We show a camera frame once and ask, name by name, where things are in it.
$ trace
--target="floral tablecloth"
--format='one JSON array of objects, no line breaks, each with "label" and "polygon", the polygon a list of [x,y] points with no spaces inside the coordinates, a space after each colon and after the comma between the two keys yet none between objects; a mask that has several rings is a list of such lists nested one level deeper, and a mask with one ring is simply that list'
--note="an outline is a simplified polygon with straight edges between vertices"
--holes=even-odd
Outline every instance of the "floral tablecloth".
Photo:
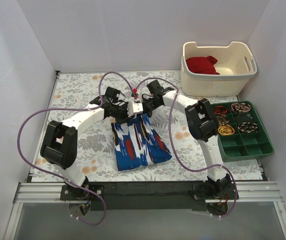
[{"label": "floral tablecloth", "polygon": [[[159,77],[171,81],[181,88],[180,71],[147,71],[147,72],[123,72],[133,86],[147,77]],[[84,108],[93,98],[98,96],[98,83],[103,73],[73,73],[61,74],[57,80],[56,89],[52,99],[52,108]],[[142,93],[147,93],[147,82],[141,86]],[[105,78],[102,84],[102,93],[107,86],[114,87],[122,91],[128,98],[131,93],[129,87],[120,77],[111,74]],[[232,102],[237,98],[233,97],[208,97],[211,103]],[[58,122],[76,114],[71,111],[52,111],[49,114],[48,122],[56,120]],[[153,112],[151,123],[155,130],[162,137],[172,152],[168,134],[168,107],[159,107]],[[172,116],[172,134],[175,147],[180,159],[189,168],[200,169],[206,166],[200,145],[190,135],[184,114],[174,110]],[[187,180],[207,180],[207,173],[189,172],[182,168],[175,156],[171,160],[139,167],[133,170],[118,171],[114,153],[113,135],[110,122],[112,119],[105,119],[85,131],[78,140],[77,165],[91,182],[108,181],[187,181]],[[55,173],[58,171],[40,155],[34,160],[36,165]],[[257,160],[245,160],[225,163],[231,170],[236,180],[261,180],[261,172]],[[60,182],[61,179],[47,173],[34,170],[31,172],[32,182]]]}]

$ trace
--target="red cloth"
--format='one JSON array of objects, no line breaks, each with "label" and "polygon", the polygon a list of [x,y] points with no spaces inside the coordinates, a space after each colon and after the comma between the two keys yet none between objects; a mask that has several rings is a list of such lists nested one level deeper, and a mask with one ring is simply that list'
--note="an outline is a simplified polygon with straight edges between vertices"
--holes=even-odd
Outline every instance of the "red cloth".
[{"label": "red cloth", "polygon": [[203,57],[194,56],[186,60],[188,69],[195,74],[218,74],[215,70],[214,64],[217,59],[213,56]]}]

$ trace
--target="green plastic bin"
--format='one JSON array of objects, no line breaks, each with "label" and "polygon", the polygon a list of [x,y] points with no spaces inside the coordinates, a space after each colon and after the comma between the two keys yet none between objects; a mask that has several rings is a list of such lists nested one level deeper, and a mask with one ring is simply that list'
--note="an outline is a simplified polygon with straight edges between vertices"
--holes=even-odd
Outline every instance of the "green plastic bin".
[{"label": "green plastic bin", "polygon": [[240,103],[240,101],[212,104],[212,108],[224,106],[227,109],[227,113],[225,115],[229,118],[228,124],[235,129],[235,133],[233,135],[223,136],[218,134],[218,147],[223,162],[260,159],[274,153],[273,145],[269,140],[266,130],[253,104],[249,101],[241,102],[251,105],[251,111],[247,114],[250,114],[253,118],[251,122],[255,122],[257,124],[257,132],[243,133],[238,130],[237,124],[241,122],[235,121],[235,117],[238,113],[232,113],[230,106],[233,103]]}]

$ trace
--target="laundry basket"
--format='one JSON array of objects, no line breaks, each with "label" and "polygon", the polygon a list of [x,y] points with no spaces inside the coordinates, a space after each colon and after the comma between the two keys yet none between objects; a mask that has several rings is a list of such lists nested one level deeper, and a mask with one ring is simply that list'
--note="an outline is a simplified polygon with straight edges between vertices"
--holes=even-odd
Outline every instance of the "laundry basket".
[{"label": "laundry basket", "polygon": [[[213,56],[220,75],[192,73],[186,64],[191,57]],[[246,44],[233,41],[228,46],[197,46],[187,42],[183,46],[181,82],[183,92],[199,97],[227,97],[239,94],[247,81],[257,72],[255,59]]]}]

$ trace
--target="gray floor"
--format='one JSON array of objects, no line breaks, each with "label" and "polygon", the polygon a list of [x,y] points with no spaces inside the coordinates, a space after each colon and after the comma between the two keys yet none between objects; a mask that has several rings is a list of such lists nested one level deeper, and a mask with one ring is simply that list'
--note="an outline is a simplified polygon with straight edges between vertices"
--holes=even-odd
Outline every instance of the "gray floor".
[{"label": "gray floor", "polygon": [[[86,218],[95,221],[101,212]],[[109,210],[105,221],[88,226],[69,216],[67,203],[25,203],[16,240],[283,240],[272,202],[238,202],[219,221],[190,210]]]}]

